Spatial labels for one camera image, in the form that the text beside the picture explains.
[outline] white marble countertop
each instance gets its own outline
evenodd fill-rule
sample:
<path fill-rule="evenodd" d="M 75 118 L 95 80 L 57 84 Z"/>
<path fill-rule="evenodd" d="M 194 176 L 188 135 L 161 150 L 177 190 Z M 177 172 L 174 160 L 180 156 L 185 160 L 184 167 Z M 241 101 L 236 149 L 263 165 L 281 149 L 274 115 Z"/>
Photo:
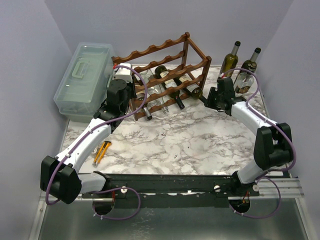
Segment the white marble countertop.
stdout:
<path fill-rule="evenodd" d="M 192 72 L 195 77 L 201 69 Z M 215 86 L 219 68 L 211 67 L 203 95 Z M 249 94 L 256 89 L 254 85 Z M 126 118 L 106 140 L 112 145 L 98 167 L 91 154 L 80 172 L 100 171 L 113 174 L 232 174 L 253 159 L 255 135 L 241 122 L 213 109 L 199 100 L 183 101 L 185 109 L 174 104 L 169 113 L 152 114 L 147 121 L 133 116 Z M 250 102 L 265 114 L 262 99 L 257 95 Z M 63 149 L 87 127 L 87 123 L 69 122 Z"/>

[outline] wine rack slot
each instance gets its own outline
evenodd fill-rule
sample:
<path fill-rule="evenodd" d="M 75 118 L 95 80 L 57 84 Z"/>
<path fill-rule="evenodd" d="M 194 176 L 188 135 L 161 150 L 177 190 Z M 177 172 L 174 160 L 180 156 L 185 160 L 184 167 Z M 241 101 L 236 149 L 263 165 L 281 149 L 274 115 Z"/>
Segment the wine rack slot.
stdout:
<path fill-rule="evenodd" d="M 191 40 L 190 38 L 190 34 L 188 32 L 184 33 L 183 35 L 181 35 L 177 40 L 171 40 L 168 39 L 166 40 L 163 44 L 161 45 L 150 45 L 146 50 L 144 51 L 133 51 L 129 54 L 129 56 L 127 57 L 113 57 L 113 63 L 114 64 L 121 64 L 121 63 L 125 63 L 137 58 L 140 58 L 142 56 L 148 55 L 148 54 L 152 54 L 155 53 L 157 51 L 172 47 L 174 45 L 177 44 L 181 44 L 183 43 L 183 50 L 180 51 L 177 55 L 168 55 L 166 56 L 164 59 L 160 60 L 160 61 L 151 61 L 148 65 L 144 66 L 144 67 L 136 67 L 135 70 L 138 73 L 141 73 L 145 70 L 172 62 L 173 60 L 177 60 L 182 58 L 181 60 L 181 64 L 179 66 L 177 66 L 175 69 L 173 70 L 168 70 L 169 73 L 160 79 L 156 79 L 153 78 L 151 79 L 148 83 L 147 83 L 147 88 L 151 88 L 153 86 L 156 86 L 158 84 L 162 84 L 165 81 L 168 81 L 170 79 L 174 79 L 174 78 L 178 78 L 181 77 L 182 75 L 186 74 L 189 75 L 191 78 L 191 81 L 185 81 L 183 82 L 181 85 L 177 86 L 177 87 L 169 87 L 168 89 L 166 89 L 165 91 L 163 91 L 162 93 L 159 94 L 152 94 L 150 95 L 147 100 L 146 103 L 149 103 L 151 101 L 154 101 L 158 98 L 167 96 L 169 94 L 172 94 L 178 90 L 182 90 L 184 88 L 186 88 L 187 86 L 190 86 L 192 84 L 197 84 L 199 85 L 202 89 L 204 88 L 205 82 L 206 82 L 206 78 L 209 72 L 209 67 L 211 64 L 211 57 L 210 56 L 206 56 L 201 50 L 200 48 Z M 202 59 L 202 61 L 198 64 L 195 65 L 186 65 L 187 63 L 187 57 L 188 57 L 188 47 L 189 45 L 195 50 L 195 52 L 200 56 L 200 58 Z M 194 75 L 191 73 L 194 70 L 197 70 L 199 68 L 203 68 L 202 69 L 202 73 L 201 75 L 199 75 L 198 77 L 194 77 Z M 135 87 L 135 91 L 138 93 L 140 91 L 143 91 L 144 87 L 143 86 L 136 86 Z M 184 93 L 180 96 L 181 100 L 185 100 L 187 99 L 189 96 Z M 130 108 L 132 111 L 134 111 L 135 109 L 137 109 L 138 106 L 140 106 L 142 103 L 141 100 L 137 100 L 137 99 L 131 99 L 130 100 Z M 169 99 L 168 101 L 166 101 L 164 103 L 165 106 L 170 106 L 172 104 L 175 104 L 176 100 L 174 99 Z M 154 113 L 157 112 L 159 110 L 161 110 L 162 106 L 161 105 L 156 105 L 153 106 L 149 109 L 150 113 Z M 137 121 L 139 118 L 143 118 L 145 116 L 144 112 L 138 112 L 136 114 L 134 114 L 134 119 Z"/>

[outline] plastic storage box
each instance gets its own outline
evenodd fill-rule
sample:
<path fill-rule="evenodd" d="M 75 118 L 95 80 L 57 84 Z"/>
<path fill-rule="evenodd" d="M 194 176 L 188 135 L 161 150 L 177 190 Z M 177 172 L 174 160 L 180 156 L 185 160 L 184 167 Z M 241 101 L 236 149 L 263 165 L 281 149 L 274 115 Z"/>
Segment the plastic storage box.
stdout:
<path fill-rule="evenodd" d="M 54 95 L 61 114 L 90 122 L 106 96 L 114 55 L 110 44 L 79 43 Z"/>

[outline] container handle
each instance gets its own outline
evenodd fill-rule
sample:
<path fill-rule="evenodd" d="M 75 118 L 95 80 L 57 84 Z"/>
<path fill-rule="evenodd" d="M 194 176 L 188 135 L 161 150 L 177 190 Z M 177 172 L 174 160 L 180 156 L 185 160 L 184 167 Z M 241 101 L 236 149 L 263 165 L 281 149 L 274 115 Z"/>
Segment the container handle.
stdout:
<path fill-rule="evenodd" d="M 82 79 L 82 78 L 84 77 L 84 75 L 85 75 L 85 74 L 83 73 L 83 70 L 84 70 L 86 64 L 88 64 L 88 63 L 89 63 L 89 60 L 80 60 L 80 61 L 78 61 L 78 62 L 76 63 L 76 65 L 75 65 L 75 67 L 74 67 L 73 72 L 72 72 L 72 77 L 77 78 L 77 79 Z M 84 65 L 83 65 L 83 67 L 82 67 L 82 70 L 81 70 L 80 74 L 77 74 L 77 72 L 79 71 L 79 68 L 80 68 L 80 65 L 81 65 L 81 64 L 84 64 Z"/>

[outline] white wall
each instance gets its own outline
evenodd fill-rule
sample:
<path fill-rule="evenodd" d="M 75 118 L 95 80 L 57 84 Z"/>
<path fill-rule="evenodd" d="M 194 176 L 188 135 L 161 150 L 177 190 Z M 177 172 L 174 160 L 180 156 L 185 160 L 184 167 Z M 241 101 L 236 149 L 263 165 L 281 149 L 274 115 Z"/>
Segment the white wall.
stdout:
<path fill-rule="evenodd" d="M 40 166 L 58 152 L 66 119 L 53 101 L 71 52 L 42 0 L 1 1 L 0 238 L 27 239 Z"/>
<path fill-rule="evenodd" d="M 126 57 L 149 45 L 160 45 L 185 32 L 201 50 L 221 64 L 235 41 L 241 41 L 240 62 L 256 47 L 266 48 L 293 0 L 45 0 L 71 52 L 78 43 L 112 44 Z M 157 54 L 134 63 L 160 60 Z M 190 55 L 190 63 L 198 63 Z"/>
<path fill-rule="evenodd" d="M 320 1 L 295 0 L 259 62 L 270 115 L 291 126 L 293 169 L 320 237 Z"/>

